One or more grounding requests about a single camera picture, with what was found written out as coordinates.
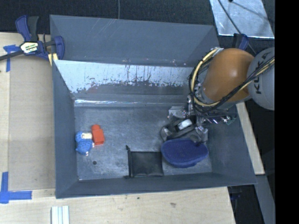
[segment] clamp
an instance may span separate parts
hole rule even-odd
[[[64,40],[61,36],[55,36],[54,40],[50,42],[45,42],[45,40],[42,42],[38,40],[36,34],[38,19],[38,16],[23,15],[15,21],[17,31],[22,35],[24,42],[19,46],[19,51],[0,56],[0,61],[24,54],[26,56],[37,56],[50,61],[51,63],[52,54],[47,51],[47,47],[52,45],[56,46],[56,52],[54,54],[56,54],[55,56],[57,59],[63,58]]]

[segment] blue tape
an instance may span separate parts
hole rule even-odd
[[[3,49],[9,54],[11,52],[19,51],[21,50],[20,47],[16,45],[9,45],[9,46],[4,46]],[[6,62],[6,72],[10,71],[10,58],[7,59]]]
[[[8,191],[8,172],[2,173],[0,203],[8,204],[11,200],[30,200],[32,191]]]

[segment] wooden table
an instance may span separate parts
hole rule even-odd
[[[0,33],[0,55],[3,46],[22,42],[18,33]],[[9,172],[9,190],[33,190],[32,200],[0,204],[1,224],[50,223],[51,207],[65,205],[71,224],[235,223],[226,187],[56,199],[54,143],[44,142],[53,138],[50,64],[21,55],[11,59],[10,72],[1,61],[0,71],[0,172]],[[245,104],[237,109],[255,174],[262,175]]]

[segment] blue sponge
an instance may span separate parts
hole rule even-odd
[[[191,139],[168,140],[161,146],[163,157],[177,168],[188,168],[202,161],[208,156],[208,149]]]

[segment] metal plate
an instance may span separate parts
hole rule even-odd
[[[256,38],[274,38],[262,0],[220,0],[241,33]],[[219,35],[239,33],[218,0],[210,0]]]

